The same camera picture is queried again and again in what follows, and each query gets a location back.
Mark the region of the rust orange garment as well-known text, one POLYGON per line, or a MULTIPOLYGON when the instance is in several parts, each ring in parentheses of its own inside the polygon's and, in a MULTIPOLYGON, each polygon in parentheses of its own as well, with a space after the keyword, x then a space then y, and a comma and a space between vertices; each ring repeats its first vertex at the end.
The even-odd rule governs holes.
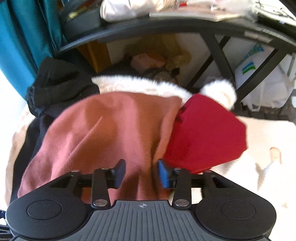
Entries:
POLYGON ((181 107, 179 97, 111 92, 64 110, 50 125, 18 190, 23 196, 73 170, 91 174, 124 159, 126 172, 111 201, 167 199, 157 162, 163 158, 181 107))

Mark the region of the black garment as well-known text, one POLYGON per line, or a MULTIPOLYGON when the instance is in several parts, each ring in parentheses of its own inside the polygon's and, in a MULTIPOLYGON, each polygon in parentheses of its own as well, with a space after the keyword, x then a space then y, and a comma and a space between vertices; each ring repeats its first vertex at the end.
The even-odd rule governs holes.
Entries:
POLYGON ((27 89, 25 100, 35 117, 14 163, 12 192, 9 202, 17 198, 21 179, 29 162, 41 147, 51 123, 69 106, 99 93, 91 75, 76 65, 47 57, 41 64, 34 83, 27 89))

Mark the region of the teal curtain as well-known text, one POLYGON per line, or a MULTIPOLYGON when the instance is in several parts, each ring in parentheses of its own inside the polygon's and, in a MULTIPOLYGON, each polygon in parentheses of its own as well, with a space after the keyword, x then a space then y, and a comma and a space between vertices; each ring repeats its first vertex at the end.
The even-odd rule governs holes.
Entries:
POLYGON ((57 1, 1 1, 1 71, 21 97, 62 43, 57 1))

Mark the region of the white plastic bag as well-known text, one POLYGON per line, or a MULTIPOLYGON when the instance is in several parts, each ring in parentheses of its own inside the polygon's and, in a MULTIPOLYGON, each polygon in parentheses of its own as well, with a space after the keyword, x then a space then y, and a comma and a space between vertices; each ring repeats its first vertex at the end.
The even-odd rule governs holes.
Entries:
POLYGON ((256 44, 235 68, 238 100, 251 111, 281 108, 294 89, 295 53, 256 44))

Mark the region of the black desk frame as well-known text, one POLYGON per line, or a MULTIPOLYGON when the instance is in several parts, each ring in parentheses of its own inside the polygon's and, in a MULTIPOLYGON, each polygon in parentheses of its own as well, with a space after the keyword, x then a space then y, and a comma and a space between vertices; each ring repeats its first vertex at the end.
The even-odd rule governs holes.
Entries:
POLYGON ((128 39, 135 36, 159 33, 198 33, 202 36, 222 76, 233 78, 230 65, 219 45, 216 35, 238 37, 261 42, 274 48, 259 68, 239 87, 237 100, 242 101, 255 89, 283 60, 287 54, 295 53, 295 39, 263 25, 252 23, 243 18, 221 22, 205 21, 193 18, 139 18, 103 28, 67 42, 55 52, 56 55, 72 48, 97 40, 101 43, 128 39))

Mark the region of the white cloth bundle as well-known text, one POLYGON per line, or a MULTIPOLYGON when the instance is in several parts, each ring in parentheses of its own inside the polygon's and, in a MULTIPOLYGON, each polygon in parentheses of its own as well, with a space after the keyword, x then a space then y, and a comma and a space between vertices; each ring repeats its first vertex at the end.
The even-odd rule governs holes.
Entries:
POLYGON ((161 11, 172 6, 173 3, 174 1, 103 0, 100 6, 100 16, 109 23, 131 20, 151 12, 161 11))

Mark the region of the red santa hat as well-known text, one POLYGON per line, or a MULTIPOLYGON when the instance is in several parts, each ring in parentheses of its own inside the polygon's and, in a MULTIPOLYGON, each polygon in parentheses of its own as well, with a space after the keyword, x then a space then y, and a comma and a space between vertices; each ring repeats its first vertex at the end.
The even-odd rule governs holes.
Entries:
POLYGON ((178 96, 181 108, 164 155, 170 167, 200 173, 238 159, 247 149, 246 126, 231 112, 236 92, 226 79, 214 79, 198 94, 176 84, 127 75, 94 77, 101 93, 133 92, 178 96))

